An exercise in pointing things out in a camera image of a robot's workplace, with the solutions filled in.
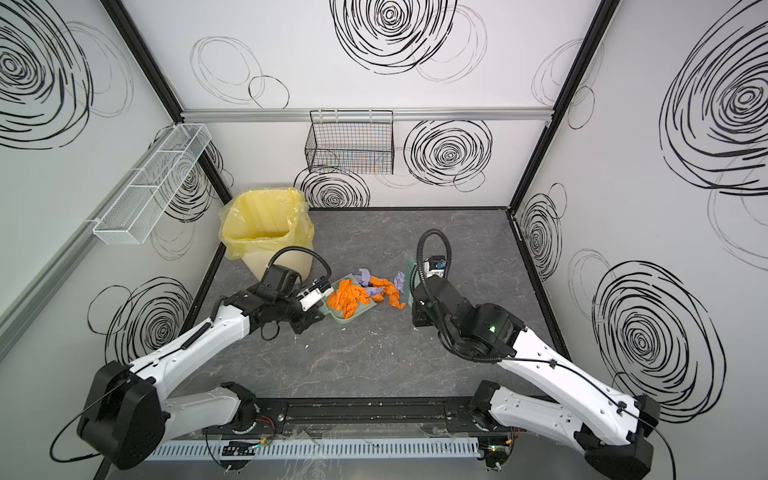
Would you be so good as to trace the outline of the purple paper ball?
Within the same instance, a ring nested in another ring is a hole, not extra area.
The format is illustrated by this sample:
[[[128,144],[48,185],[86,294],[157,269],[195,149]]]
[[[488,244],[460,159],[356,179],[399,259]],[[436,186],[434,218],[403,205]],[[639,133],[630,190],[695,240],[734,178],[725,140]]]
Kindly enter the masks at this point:
[[[400,293],[405,293],[407,291],[407,283],[407,275],[404,272],[399,271],[393,280],[393,284]]]

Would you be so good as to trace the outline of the green hand brush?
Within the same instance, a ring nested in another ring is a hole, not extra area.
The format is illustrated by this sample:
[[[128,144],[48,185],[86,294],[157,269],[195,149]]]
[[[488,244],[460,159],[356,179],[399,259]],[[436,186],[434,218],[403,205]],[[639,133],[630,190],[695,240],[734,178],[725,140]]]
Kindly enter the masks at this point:
[[[411,253],[406,254],[405,274],[406,274],[406,283],[405,283],[406,292],[411,294],[413,290],[420,283],[419,262],[417,261],[414,254],[411,254]]]

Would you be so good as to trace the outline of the orange paper scraps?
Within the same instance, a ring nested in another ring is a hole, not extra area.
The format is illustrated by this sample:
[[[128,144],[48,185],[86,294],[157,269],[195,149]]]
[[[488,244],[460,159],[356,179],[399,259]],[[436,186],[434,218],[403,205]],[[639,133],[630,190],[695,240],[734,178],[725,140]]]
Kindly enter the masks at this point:
[[[369,285],[365,287],[370,298],[377,302],[388,300],[389,304],[399,310],[406,307],[406,303],[401,301],[401,291],[396,284],[388,279],[372,276]]]

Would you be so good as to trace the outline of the green dustpan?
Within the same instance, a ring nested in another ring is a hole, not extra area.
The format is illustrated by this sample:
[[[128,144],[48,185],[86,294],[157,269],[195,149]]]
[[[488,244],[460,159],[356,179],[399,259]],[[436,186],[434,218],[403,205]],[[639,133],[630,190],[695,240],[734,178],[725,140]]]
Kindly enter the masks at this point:
[[[347,324],[377,306],[352,274],[334,282],[332,287],[333,292],[322,302],[320,310],[339,324]]]

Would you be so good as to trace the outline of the purple paper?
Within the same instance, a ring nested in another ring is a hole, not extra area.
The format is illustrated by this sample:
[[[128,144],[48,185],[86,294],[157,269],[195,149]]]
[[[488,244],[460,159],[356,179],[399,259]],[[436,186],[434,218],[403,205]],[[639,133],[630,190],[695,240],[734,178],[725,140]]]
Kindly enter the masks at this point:
[[[360,268],[358,274],[354,274],[355,281],[365,290],[366,294],[373,297],[380,295],[384,291],[383,286],[376,286],[372,284],[372,276],[368,269]]]

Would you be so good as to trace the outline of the orange paper scrap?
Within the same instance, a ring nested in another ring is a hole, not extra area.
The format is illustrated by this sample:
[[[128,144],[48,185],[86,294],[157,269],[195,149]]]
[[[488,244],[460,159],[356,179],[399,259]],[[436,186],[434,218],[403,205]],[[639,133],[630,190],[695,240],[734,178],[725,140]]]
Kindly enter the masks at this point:
[[[370,304],[370,296],[353,278],[341,280],[327,300],[328,307],[339,313],[344,320],[351,319],[360,305]]]

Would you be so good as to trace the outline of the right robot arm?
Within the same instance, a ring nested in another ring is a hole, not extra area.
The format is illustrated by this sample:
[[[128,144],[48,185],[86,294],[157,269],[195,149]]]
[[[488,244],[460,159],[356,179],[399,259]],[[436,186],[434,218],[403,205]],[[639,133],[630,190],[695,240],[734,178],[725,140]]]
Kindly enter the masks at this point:
[[[493,303],[473,304],[449,280],[452,249],[439,229],[416,247],[411,288],[416,327],[432,326],[450,354],[494,364],[533,384],[541,400],[485,381],[473,397],[473,415],[486,429],[520,428],[571,447],[608,479],[643,479],[652,469],[649,436],[660,406],[588,374],[550,348],[519,317]]]

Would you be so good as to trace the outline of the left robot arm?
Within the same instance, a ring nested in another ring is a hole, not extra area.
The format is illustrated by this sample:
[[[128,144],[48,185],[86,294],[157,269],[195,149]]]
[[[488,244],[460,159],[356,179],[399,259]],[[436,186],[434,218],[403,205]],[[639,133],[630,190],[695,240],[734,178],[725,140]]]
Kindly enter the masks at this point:
[[[173,391],[230,345],[268,324],[287,323],[296,334],[320,322],[333,291],[332,269],[306,247],[278,250],[260,281],[221,297],[200,325],[127,364],[111,361],[94,376],[76,434],[113,466],[127,470],[161,444],[209,427],[247,434],[265,418],[255,395],[236,382],[174,397]]]

